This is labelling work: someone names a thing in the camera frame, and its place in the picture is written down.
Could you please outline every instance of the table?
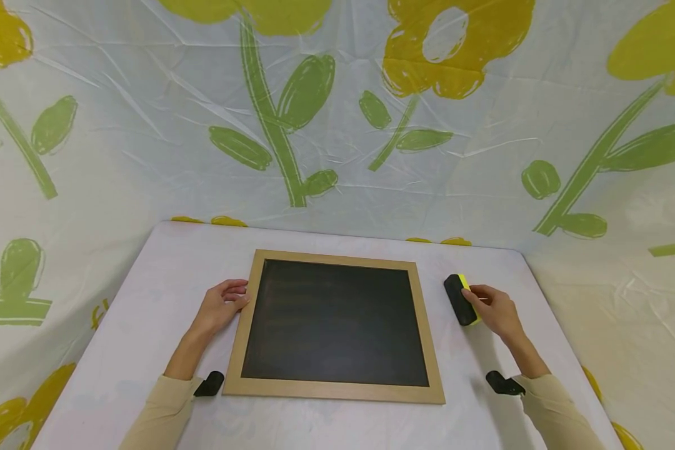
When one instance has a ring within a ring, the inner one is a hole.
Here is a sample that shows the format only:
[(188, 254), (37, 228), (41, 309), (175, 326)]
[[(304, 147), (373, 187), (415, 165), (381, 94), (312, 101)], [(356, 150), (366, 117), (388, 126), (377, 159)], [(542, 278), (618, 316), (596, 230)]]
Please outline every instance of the table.
[[(621, 450), (523, 256), (496, 248), (162, 222), (152, 231), (33, 446), (116, 449), (190, 325), (205, 290), (248, 278), (257, 248), (415, 261), (445, 406), (223, 396), (195, 400), (180, 449), (544, 449), (519, 399), (484, 376), (518, 373), (484, 324), (461, 327), (443, 289), (452, 273), (492, 284), (517, 304), (527, 335), (608, 449)], [(238, 321), (198, 369), (225, 373)]]

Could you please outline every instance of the left hand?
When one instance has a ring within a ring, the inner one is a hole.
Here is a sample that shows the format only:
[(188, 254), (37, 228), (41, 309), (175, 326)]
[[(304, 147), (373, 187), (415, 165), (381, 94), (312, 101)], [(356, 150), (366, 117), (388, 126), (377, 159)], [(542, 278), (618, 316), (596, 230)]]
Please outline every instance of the left hand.
[(244, 294), (247, 285), (246, 279), (226, 279), (208, 289), (190, 329), (213, 337), (225, 328), (235, 313), (248, 304), (249, 296)]

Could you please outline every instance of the chalkboard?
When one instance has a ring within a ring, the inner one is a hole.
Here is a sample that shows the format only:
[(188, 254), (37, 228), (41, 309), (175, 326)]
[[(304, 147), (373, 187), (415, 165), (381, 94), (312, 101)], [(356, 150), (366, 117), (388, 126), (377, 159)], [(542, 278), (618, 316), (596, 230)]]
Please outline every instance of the chalkboard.
[(265, 260), (242, 377), (427, 387), (408, 271)]
[(418, 267), (256, 250), (223, 394), (444, 404)]

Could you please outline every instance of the long-sleeve shirt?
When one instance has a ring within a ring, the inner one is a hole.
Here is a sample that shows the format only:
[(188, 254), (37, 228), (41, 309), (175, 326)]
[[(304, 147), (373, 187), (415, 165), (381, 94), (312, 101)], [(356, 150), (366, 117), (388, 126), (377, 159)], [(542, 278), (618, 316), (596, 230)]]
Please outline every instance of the long-sleeve shirt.
[[(553, 375), (514, 379), (526, 390), (521, 396), (523, 411), (540, 432), (547, 450), (604, 450), (559, 379)], [(175, 449), (192, 412), (193, 393), (201, 382), (199, 378), (158, 378), (120, 450)]]

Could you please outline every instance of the floral backdrop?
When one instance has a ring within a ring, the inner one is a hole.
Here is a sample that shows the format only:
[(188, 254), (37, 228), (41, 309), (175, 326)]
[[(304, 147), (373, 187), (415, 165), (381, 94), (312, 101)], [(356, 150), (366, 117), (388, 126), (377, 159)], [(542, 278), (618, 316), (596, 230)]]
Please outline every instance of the floral backdrop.
[(517, 249), (675, 449), (675, 0), (0, 0), (1, 448), (171, 218)]

